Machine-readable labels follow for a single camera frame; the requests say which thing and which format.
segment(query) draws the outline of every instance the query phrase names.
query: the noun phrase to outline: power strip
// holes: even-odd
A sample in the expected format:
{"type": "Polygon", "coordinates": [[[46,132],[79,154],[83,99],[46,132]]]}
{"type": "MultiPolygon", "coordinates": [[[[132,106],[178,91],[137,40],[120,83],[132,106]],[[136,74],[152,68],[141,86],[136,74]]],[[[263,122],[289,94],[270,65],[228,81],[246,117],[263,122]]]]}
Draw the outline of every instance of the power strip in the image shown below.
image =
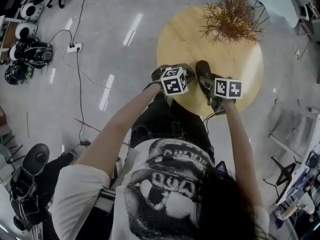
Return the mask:
{"type": "Polygon", "coordinates": [[[76,44],[74,45],[74,47],[72,47],[72,48],[70,48],[69,45],[68,45],[66,52],[67,52],[68,54],[70,54],[70,53],[76,53],[76,52],[77,52],[77,49],[79,49],[79,52],[82,50],[82,43],[81,43],[81,42],[80,42],[80,43],[76,43],[76,44]]]}

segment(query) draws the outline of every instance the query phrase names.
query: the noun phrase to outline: person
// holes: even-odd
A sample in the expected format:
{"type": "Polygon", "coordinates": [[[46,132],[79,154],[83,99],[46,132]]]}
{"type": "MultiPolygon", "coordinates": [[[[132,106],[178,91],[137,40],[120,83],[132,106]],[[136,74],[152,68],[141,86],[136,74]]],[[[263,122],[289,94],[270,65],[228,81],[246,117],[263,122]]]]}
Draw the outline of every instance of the person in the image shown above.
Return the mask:
{"type": "Polygon", "coordinates": [[[37,187],[33,194],[34,198],[19,203],[10,194],[10,204],[16,214],[13,217],[13,223],[19,230],[30,230],[33,225],[50,217],[47,205],[54,195],[60,170],[70,165],[73,159],[72,153],[68,152],[62,153],[57,159],[48,162],[42,173],[34,179],[37,187]]]}
{"type": "Polygon", "coordinates": [[[214,149],[201,118],[174,100],[168,105],[160,75],[152,74],[153,82],[115,113],[74,165],[61,170],[52,204],[59,239],[80,239],[84,218],[92,220],[92,227],[112,224],[112,240],[267,239],[269,215],[235,102],[222,103],[231,135],[233,179],[215,169],[214,149]],[[115,189],[112,220],[102,223],[102,216],[92,218],[88,210],[102,189],[110,188],[130,128],[134,164],[115,189]]]}

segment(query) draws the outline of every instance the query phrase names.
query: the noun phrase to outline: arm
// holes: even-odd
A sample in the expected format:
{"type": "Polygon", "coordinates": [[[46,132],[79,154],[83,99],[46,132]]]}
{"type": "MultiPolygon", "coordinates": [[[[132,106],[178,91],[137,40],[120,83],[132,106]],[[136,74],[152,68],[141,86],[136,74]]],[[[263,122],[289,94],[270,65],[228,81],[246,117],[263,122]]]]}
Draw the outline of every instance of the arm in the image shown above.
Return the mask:
{"type": "Polygon", "coordinates": [[[255,173],[251,144],[241,122],[238,110],[232,100],[224,100],[223,106],[231,135],[235,180],[253,206],[263,207],[264,203],[255,173]]]}
{"type": "Polygon", "coordinates": [[[127,132],[161,89],[160,84],[152,84],[124,105],[105,125],[76,164],[98,168],[111,177],[127,132]]]}

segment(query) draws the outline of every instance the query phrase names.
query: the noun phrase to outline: white sleeve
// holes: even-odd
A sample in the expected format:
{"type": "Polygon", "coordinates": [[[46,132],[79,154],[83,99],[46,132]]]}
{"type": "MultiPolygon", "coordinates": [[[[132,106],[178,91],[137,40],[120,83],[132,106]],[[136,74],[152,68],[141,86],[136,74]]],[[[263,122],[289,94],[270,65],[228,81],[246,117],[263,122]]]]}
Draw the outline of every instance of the white sleeve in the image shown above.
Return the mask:
{"type": "Polygon", "coordinates": [[[261,228],[263,233],[269,233],[270,217],[264,207],[254,206],[255,223],[261,228]]]}
{"type": "Polygon", "coordinates": [[[100,190],[109,185],[109,176],[91,166],[75,164],[60,171],[51,207],[53,226],[60,240],[75,239],[100,190]]]}

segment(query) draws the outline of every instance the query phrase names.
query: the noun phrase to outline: gray floor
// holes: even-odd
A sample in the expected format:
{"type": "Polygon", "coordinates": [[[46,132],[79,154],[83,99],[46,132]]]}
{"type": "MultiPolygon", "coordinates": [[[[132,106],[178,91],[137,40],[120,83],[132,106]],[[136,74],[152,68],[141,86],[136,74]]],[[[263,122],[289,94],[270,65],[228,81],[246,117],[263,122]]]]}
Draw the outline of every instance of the gray floor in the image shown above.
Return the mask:
{"type": "MultiPolygon", "coordinates": [[[[49,41],[66,27],[75,32],[83,0],[65,0],[65,8],[56,4],[46,8],[38,25],[37,36],[49,41]]],[[[96,84],[105,86],[110,74],[114,75],[112,87],[143,89],[151,80],[150,73],[156,68],[158,36],[166,22],[187,6],[215,3],[217,0],[85,0],[83,14],[75,43],[83,43],[79,54],[80,69],[96,84]],[[123,42],[138,14],[143,17],[129,46],[123,42]]],[[[320,87],[316,84],[319,69],[319,48],[311,43],[302,59],[294,57],[296,49],[303,50],[306,36],[296,36],[293,29],[276,29],[272,24],[261,38],[264,62],[264,78],[253,103],[240,113],[254,151],[255,167],[263,200],[267,206],[274,202],[276,193],[262,179],[278,174],[270,157],[288,154],[276,146],[268,134],[279,113],[274,111],[274,100],[320,105],[320,87]]],[[[77,71],[67,67],[62,57],[69,44],[68,33],[62,32],[52,41],[54,59],[48,69],[36,70],[33,79],[19,86],[9,85],[0,77],[0,105],[17,142],[23,144],[21,155],[33,145],[45,143],[51,151],[51,159],[62,150],[79,143],[81,120],[79,78],[77,71]],[[29,135],[26,112],[28,112],[29,135]]],[[[77,67],[76,54],[66,54],[64,61],[77,67]]],[[[2,74],[6,66],[0,66],[2,74]]],[[[101,105],[105,89],[90,83],[83,75],[82,106],[87,124],[102,129],[111,116],[139,92],[131,89],[112,89],[107,106],[101,105]]],[[[209,137],[215,149],[217,162],[224,160],[233,171],[232,147],[226,118],[213,118],[209,122],[209,137]]],[[[98,132],[85,127],[84,139],[92,141],[98,132]]]]}

